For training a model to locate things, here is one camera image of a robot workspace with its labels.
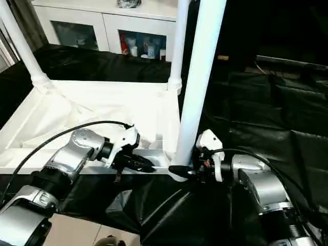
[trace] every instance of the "black fabric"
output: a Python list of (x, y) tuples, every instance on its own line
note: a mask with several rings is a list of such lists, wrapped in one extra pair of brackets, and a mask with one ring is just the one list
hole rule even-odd
[[(185, 64), (192, 53), (199, 4), (194, 0), (189, 5)], [(327, 9), (327, 1), (227, 0), (215, 60), (229, 56), (230, 69), (242, 71), (254, 66), (256, 55), (328, 65)]]
[[(36, 57), (51, 79), (165, 83), (170, 74), (169, 63), (69, 47), (48, 46)], [(328, 81), (228, 71), (219, 75), (214, 69), (199, 130), (213, 130), (225, 147), (267, 157), (297, 180), (322, 210), (328, 209)], [(3, 125), (30, 91), (31, 81), (25, 67), (17, 64), (0, 74), (0, 83)], [(0, 191), (8, 178), (0, 175)], [(143, 245), (266, 245), (241, 186), (177, 183), (165, 175), (123, 175), (114, 185), (114, 178), (81, 175), (60, 212), (138, 233)], [(10, 193), (29, 179), (20, 175)]]

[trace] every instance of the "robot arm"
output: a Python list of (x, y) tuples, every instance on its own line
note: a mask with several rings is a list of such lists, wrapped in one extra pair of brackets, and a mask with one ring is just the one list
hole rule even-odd
[(270, 246), (315, 246), (283, 184), (265, 163), (248, 155), (234, 155), (232, 163), (223, 162), (222, 152), (212, 152), (222, 149), (222, 143), (211, 130), (199, 136), (196, 147), (193, 168), (170, 166), (169, 170), (203, 183), (234, 179), (248, 190)]
[(70, 192), (88, 160), (104, 161), (106, 167), (118, 172), (124, 167), (155, 171), (150, 161), (132, 154), (139, 139), (135, 127), (125, 130), (115, 143), (88, 129), (74, 131), (43, 169), (32, 173), (31, 184), (23, 186), (0, 210), (0, 246), (43, 245), (51, 228), (48, 218)]

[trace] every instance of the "tiled floor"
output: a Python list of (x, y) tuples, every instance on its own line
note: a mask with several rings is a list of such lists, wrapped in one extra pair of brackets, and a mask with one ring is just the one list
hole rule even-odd
[(138, 235), (89, 221), (55, 214), (44, 246), (93, 246), (108, 235), (123, 240), (127, 246), (140, 246)]

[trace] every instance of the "black plastic sheet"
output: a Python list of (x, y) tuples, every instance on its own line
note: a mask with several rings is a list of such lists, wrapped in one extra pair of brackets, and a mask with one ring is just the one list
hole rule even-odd
[[(36, 57), (51, 79), (166, 83), (170, 74), (169, 63), (108, 52), (48, 46)], [(328, 81), (223, 73), (211, 76), (199, 130), (213, 130), (225, 147), (264, 155), (327, 210)], [(0, 84), (3, 125), (32, 87), (21, 64), (0, 74)], [(8, 177), (0, 175), (0, 190)], [(114, 178), (81, 175), (60, 212), (140, 234), (143, 245), (266, 244), (241, 186), (178, 183), (165, 175), (123, 175), (114, 185)], [(10, 193), (28, 181), (20, 175)]]

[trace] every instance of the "white metal frame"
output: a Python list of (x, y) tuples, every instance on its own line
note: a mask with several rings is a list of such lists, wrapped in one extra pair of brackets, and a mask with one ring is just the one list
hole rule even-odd
[[(185, 41), (185, 34), (183, 34), (183, 32), (186, 32), (188, 16), (187, 2), (189, 2), (189, 0), (179, 0), (175, 52), (171, 68), (170, 84), (168, 86), (170, 90), (178, 90), (180, 87), (176, 85), (178, 84), (177, 82), (181, 81), (183, 51), (181, 52), (179, 50), (183, 50)], [(187, 90), (180, 123), (178, 146), (175, 157), (171, 162), (172, 165), (189, 165), (225, 6), (226, 0), (202, 0), (200, 2)], [(6, 0), (0, 0), (0, 16), (31, 74), (33, 84), (39, 87), (40, 85), (43, 87), (46, 85), (46, 87), (48, 87), (50, 80), (47, 75), (43, 73), (33, 56)]]

